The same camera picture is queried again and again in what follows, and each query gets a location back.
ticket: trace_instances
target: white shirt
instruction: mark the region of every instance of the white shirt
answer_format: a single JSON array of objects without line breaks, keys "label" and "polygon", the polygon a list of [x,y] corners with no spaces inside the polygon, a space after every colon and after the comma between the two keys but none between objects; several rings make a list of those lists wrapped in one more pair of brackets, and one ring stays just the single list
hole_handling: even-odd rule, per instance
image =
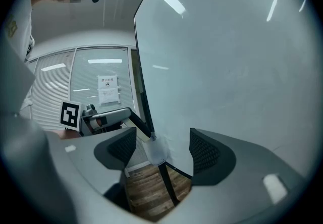
[{"label": "white shirt", "polygon": [[[25,63],[28,62],[30,52],[35,44],[31,36],[31,11],[31,0],[15,0],[6,17],[1,37]],[[32,105],[31,88],[21,109],[29,105]]]}]

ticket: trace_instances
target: black metal stand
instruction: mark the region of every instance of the black metal stand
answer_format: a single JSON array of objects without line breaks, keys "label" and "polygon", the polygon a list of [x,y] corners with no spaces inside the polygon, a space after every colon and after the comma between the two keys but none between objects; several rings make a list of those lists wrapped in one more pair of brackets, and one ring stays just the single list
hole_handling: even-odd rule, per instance
[{"label": "black metal stand", "polygon": [[159,165],[158,168],[159,168],[161,177],[163,178],[168,194],[170,195],[173,204],[176,206],[177,204],[180,203],[180,201],[176,197],[170,176],[168,175],[168,172],[167,172],[166,164],[163,163]]}]

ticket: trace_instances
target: paper sign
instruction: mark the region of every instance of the paper sign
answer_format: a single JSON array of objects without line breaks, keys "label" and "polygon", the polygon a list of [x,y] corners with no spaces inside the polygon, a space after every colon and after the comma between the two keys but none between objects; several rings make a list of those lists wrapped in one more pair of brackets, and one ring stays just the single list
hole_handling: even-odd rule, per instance
[{"label": "paper sign", "polygon": [[106,89],[106,88],[117,88],[117,76],[98,76],[98,88]]},{"label": "paper sign", "polygon": [[99,103],[119,102],[118,88],[99,89]]}]

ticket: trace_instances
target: white wall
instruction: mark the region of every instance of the white wall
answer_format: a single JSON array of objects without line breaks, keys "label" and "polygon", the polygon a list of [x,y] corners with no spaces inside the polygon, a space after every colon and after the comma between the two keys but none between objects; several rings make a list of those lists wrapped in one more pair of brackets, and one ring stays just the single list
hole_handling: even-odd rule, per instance
[{"label": "white wall", "polygon": [[31,53],[30,59],[42,56],[44,54],[57,50],[76,46],[87,45],[130,45],[136,46],[135,35],[130,31],[122,30],[88,30],[80,31],[61,36],[55,36],[51,39],[38,43],[35,38],[35,47]]},{"label": "white wall", "polygon": [[189,129],[198,128],[264,146],[311,174],[322,148],[321,31],[310,0],[302,10],[304,0],[277,0],[268,20],[273,1],[142,2],[149,108],[176,168],[193,174]]}]

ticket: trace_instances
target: window blinds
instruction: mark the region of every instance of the window blinds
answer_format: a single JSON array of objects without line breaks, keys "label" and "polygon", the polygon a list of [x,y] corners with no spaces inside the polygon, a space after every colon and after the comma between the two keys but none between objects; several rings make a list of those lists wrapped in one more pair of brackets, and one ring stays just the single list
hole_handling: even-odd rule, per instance
[{"label": "window blinds", "polygon": [[[99,104],[98,76],[117,75],[120,103]],[[93,104],[98,113],[113,111],[125,107],[135,112],[127,48],[90,48],[77,50],[74,58],[70,100],[84,104]],[[137,138],[137,148],[127,167],[147,161],[141,140]]]},{"label": "window blinds", "polygon": [[39,58],[32,86],[32,119],[45,130],[61,130],[60,106],[69,99],[69,79],[74,50]]}]

